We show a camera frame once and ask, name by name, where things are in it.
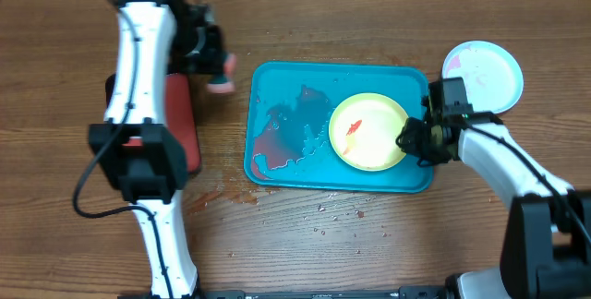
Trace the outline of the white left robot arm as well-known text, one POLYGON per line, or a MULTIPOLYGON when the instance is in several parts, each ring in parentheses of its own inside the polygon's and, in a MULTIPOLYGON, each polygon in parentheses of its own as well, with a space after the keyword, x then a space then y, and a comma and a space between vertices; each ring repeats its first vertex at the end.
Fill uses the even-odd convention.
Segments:
POLYGON ((105 83, 103 121, 89 128, 90 167, 102 169, 138 222, 150 297, 200 298, 181 206, 201 161, 188 79, 205 75, 210 92, 230 93, 236 59, 208 4, 107 1, 118 19, 117 68, 105 83))

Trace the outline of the yellow-green plate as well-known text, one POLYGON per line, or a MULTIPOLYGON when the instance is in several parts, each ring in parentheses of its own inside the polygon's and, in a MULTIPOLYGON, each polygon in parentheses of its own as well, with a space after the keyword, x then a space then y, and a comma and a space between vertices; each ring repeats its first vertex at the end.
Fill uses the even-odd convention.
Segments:
POLYGON ((346 164, 367 172, 387 170, 405 157, 396 139, 407 118, 406 111, 393 99, 378 93, 358 93, 334 109, 329 140, 346 164))

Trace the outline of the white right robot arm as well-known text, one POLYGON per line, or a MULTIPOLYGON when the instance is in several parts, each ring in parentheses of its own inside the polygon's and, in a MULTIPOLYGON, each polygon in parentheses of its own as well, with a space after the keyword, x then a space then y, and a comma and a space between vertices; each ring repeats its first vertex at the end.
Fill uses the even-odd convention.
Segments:
POLYGON ((441 298, 584 298, 590 294, 590 195, 550 173, 492 112, 474 111, 461 78, 428 86, 421 119, 396 139, 420 167, 461 161, 508 207, 497 268, 452 275, 441 298))

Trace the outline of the light blue plate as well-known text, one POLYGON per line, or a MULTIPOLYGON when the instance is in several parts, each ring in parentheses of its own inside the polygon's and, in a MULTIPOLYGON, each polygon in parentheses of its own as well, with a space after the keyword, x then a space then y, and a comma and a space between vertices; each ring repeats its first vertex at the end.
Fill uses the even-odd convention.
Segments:
POLYGON ((492 42, 468 41, 446 56, 443 78, 462 78, 475 112, 502 114, 519 102, 524 76, 515 58, 492 42))

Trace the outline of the black-handled scrub brush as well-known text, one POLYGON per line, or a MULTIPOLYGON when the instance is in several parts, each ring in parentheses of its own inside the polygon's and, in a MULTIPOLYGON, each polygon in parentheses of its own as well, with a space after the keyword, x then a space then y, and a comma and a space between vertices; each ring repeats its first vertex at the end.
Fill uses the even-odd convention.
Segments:
POLYGON ((223 61, 222 74, 214 75, 207 83, 207 91, 214 94, 229 94, 235 91, 233 76, 236 67, 236 56, 226 53, 223 61))

